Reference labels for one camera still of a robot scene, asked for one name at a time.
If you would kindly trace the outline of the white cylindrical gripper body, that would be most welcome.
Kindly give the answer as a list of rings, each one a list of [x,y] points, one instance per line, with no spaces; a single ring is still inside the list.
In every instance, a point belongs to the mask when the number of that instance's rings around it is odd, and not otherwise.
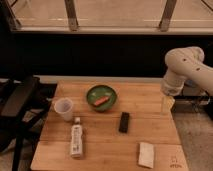
[[[162,79],[161,90],[167,96],[177,96],[181,93],[184,82],[184,76],[177,75],[172,71],[167,71]]]

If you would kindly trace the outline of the translucent yellowish gripper finger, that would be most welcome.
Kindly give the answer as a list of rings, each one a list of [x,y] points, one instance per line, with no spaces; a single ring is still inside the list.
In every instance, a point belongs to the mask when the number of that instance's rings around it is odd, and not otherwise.
[[[161,113],[163,115],[170,113],[174,103],[175,99],[172,96],[164,96],[162,98]]]

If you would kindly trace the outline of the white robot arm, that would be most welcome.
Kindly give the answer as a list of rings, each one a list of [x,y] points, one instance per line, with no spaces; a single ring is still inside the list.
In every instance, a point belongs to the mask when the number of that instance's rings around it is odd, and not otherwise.
[[[204,110],[213,120],[213,67],[205,65],[204,58],[204,51],[198,46],[168,51],[165,55],[167,71],[162,79],[161,91],[167,96],[177,96],[187,79],[193,81],[212,97]]]

